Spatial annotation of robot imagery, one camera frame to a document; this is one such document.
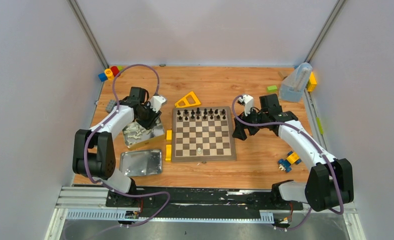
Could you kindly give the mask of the small yellow rectangular block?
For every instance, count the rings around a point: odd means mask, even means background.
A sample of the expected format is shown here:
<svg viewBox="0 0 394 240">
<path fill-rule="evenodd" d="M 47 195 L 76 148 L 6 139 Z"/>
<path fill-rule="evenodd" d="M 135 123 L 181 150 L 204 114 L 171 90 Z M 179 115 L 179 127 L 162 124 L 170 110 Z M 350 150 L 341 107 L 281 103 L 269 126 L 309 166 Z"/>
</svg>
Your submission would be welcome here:
<svg viewBox="0 0 394 240">
<path fill-rule="evenodd" d="M 171 142 L 173 139 L 173 131 L 171 129 L 167 130 L 165 136 L 166 136 L 166 141 Z"/>
</svg>

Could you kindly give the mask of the yellow arch block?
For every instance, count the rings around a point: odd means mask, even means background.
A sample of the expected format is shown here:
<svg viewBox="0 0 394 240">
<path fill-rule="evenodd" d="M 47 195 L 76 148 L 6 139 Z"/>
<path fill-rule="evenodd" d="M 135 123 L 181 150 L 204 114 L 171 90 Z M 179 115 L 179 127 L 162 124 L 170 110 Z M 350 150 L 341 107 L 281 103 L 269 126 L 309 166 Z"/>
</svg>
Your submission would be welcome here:
<svg viewBox="0 0 394 240">
<path fill-rule="evenodd" d="M 172 161 L 172 145 L 167 144 L 165 148 L 165 161 L 171 162 Z"/>
</svg>

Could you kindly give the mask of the yellow triangle frame block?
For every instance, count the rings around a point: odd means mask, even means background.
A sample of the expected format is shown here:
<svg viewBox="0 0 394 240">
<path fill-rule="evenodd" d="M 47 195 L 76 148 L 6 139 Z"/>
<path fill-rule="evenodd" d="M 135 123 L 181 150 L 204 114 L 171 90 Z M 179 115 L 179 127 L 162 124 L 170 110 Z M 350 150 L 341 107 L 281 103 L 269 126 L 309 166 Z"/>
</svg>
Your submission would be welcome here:
<svg viewBox="0 0 394 240">
<path fill-rule="evenodd" d="M 201 105 L 201 101 L 196 96 L 194 91 L 190 91 L 174 104 L 176 108 L 190 108 L 190 107 L 198 107 L 200 105 Z"/>
</svg>

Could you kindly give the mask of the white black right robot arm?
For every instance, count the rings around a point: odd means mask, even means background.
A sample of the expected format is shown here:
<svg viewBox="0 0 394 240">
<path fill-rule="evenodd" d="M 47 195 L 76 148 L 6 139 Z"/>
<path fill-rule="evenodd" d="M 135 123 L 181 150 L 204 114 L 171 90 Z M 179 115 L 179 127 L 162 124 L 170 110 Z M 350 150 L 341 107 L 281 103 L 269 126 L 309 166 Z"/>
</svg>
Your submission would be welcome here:
<svg viewBox="0 0 394 240">
<path fill-rule="evenodd" d="M 246 127 L 269 129 L 294 150 L 309 170 L 306 182 L 286 180 L 273 184 L 271 204 L 283 209 L 295 201 L 308 204 L 316 212 L 330 210 L 342 215 L 344 205 L 354 200 L 353 167 L 349 160 L 338 159 L 321 147 L 291 111 L 282 110 L 276 94 L 260 97 L 260 111 L 254 110 L 254 98 L 248 94 L 238 95 L 232 102 L 244 107 L 237 114 L 235 105 L 231 106 L 239 139 L 246 139 Z"/>
</svg>

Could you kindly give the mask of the gold tin with white pieces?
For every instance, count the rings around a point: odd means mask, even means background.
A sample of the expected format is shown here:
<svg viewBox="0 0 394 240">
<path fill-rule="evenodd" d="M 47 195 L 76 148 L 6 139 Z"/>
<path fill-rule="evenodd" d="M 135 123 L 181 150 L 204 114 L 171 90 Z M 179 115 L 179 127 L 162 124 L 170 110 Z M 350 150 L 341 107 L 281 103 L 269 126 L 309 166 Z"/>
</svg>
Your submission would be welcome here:
<svg viewBox="0 0 394 240">
<path fill-rule="evenodd" d="M 146 129 L 137 122 L 132 122 L 122 130 L 122 134 L 124 143 L 129 150 L 135 150 L 148 144 L 161 141 L 166 136 L 160 118 L 156 120 L 155 126 L 151 129 Z"/>
</svg>

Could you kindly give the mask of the wooden chess board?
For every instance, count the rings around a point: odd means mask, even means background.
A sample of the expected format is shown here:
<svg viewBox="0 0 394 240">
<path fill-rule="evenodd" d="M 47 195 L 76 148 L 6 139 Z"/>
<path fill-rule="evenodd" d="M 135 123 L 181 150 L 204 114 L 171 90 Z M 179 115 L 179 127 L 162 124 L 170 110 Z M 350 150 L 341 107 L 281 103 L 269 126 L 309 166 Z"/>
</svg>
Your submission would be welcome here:
<svg viewBox="0 0 394 240">
<path fill-rule="evenodd" d="M 172 115 L 171 161 L 173 163 L 236 161 L 231 108 L 229 106 L 190 108 L 225 108 L 228 119 L 177 122 Z M 197 155 L 197 148 L 202 148 L 202 155 Z"/>
</svg>

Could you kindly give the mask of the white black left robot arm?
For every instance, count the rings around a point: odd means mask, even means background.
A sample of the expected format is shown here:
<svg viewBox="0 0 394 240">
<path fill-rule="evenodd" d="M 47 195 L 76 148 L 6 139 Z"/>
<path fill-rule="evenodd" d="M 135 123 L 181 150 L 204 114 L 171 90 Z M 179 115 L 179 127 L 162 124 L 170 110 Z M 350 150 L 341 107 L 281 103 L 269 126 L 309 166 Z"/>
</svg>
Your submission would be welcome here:
<svg viewBox="0 0 394 240">
<path fill-rule="evenodd" d="M 146 89 L 132 87 L 128 96 L 117 99 L 113 110 L 101 122 L 75 133 L 73 172 L 93 183 L 102 183 L 119 194 L 118 198 L 125 206 L 134 206 L 138 201 L 136 184 L 116 167 L 114 140 L 131 123 L 146 130 L 152 129 L 166 102 L 167 99 L 158 93 L 149 96 Z"/>
</svg>

